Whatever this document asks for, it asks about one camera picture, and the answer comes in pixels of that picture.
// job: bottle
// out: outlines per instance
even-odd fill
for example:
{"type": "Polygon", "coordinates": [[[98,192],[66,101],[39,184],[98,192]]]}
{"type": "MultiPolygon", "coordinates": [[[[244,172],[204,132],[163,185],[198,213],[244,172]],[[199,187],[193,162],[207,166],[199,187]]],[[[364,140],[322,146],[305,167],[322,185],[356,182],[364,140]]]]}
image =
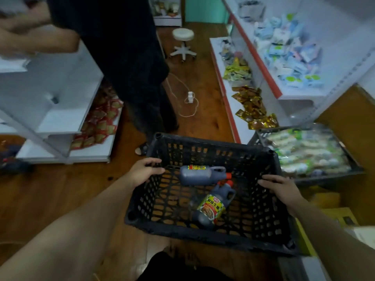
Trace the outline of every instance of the bottle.
{"type": "Polygon", "coordinates": [[[183,165],[180,167],[180,183],[188,185],[211,185],[222,179],[231,179],[232,174],[225,172],[225,167],[208,165],[183,165]]]}
{"type": "Polygon", "coordinates": [[[212,230],[215,227],[217,219],[236,195],[236,191],[232,187],[232,181],[227,181],[221,187],[220,184],[217,184],[205,197],[192,217],[193,221],[198,224],[198,227],[208,230],[212,230]]]}

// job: white stool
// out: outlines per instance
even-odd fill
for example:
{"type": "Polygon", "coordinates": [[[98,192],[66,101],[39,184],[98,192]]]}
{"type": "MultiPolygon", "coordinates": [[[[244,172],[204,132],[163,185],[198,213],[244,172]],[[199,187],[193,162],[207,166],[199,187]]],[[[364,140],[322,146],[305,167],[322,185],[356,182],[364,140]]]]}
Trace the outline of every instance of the white stool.
{"type": "Polygon", "coordinates": [[[185,43],[186,41],[190,41],[194,38],[194,32],[187,28],[176,28],[173,30],[172,33],[173,33],[174,39],[182,41],[182,46],[181,47],[175,46],[174,48],[176,49],[176,51],[172,52],[170,54],[170,57],[178,55],[178,54],[182,54],[182,61],[181,61],[182,63],[184,63],[186,60],[186,54],[192,55],[193,58],[195,59],[196,53],[190,51],[190,46],[186,46],[186,43],[185,43]]]}

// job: black shirt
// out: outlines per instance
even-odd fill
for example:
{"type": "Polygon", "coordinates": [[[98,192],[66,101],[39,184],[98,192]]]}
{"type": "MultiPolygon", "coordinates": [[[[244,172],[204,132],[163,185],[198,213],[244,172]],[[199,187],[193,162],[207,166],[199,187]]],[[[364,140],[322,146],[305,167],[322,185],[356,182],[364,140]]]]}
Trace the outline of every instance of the black shirt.
{"type": "Polygon", "coordinates": [[[153,98],[169,69],[148,0],[47,0],[53,23],[76,31],[122,100],[153,98]]]}

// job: red shelf edge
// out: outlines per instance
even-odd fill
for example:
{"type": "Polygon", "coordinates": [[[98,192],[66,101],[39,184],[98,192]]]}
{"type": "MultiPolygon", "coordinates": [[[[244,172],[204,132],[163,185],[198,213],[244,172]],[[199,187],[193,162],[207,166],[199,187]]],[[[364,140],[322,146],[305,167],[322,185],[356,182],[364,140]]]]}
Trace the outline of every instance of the red shelf edge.
{"type": "Polygon", "coordinates": [[[225,106],[225,110],[227,111],[227,116],[228,116],[228,119],[229,119],[229,125],[231,126],[231,129],[232,129],[233,139],[236,143],[241,144],[240,136],[238,135],[237,127],[236,127],[236,124],[234,122],[234,118],[233,118],[233,115],[232,115],[232,110],[229,106],[229,102],[228,102],[228,99],[227,99],[227,91],[225,89],[223,79],[220,75],[219,67],[218,67],[218,64],[216,63],[216,57],[215,57],[215,54],[213,52],[213,47],[212,47],[211,43],[210,43],[210,47],[211,47],[211,57],[212,57],[213,65],[215,67],[216,75],[219,79],[219,86],[220,86],[220,89],[221,89],[222,94],[223,94],[224,106],[225,106]]]}
{"type": "Polygon", "coordinates": [[[258,65],[260,71],[262,72],[262,74],[264,76],[264,79],[267,81],[268,85],[270,86],[270,89],[271,89],[272,93],[274,94],[274,96],[278,99],[279,97],[282,96],[282,93],[281,93],[279,87],[277,86],[277,84],[273,80],[272,76],[270,75],[270,73],[268,71],[268,68],[265,66],[263,60],[260,58],[258,52],[256,51],[256,48],[251,43],[250,39],[247,37],[245,31],[243,30],[243,28],[239,24],[237,18],[231,12],[227,2],[225,0],[222,0],[222,1],[223,1],[224,6],[226,7],[227,11],[230,14],[230,19],[233,20],[233,22],[234,22],[235,26],[237,27],[238,31],[240,32],[242,38],[246,42],[246,45],[249,48],[249,51],[250,51],[251,55],[253,55],[256,64],[258,65]]]}

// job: pile of blue packages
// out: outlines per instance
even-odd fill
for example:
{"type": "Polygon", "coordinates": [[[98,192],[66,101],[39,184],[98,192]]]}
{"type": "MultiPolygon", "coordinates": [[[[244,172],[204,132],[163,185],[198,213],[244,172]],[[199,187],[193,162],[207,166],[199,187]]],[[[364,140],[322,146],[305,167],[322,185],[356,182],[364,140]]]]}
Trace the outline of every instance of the pile of blue packages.
{"type": "Polygon", "coordinates": [[[296,20],[294,14],[284,14],[255,22],[254,27],[258,53],[286,86],[322,88],[321,47],[314,40],[303,41],[303,22],[296,20]]]}

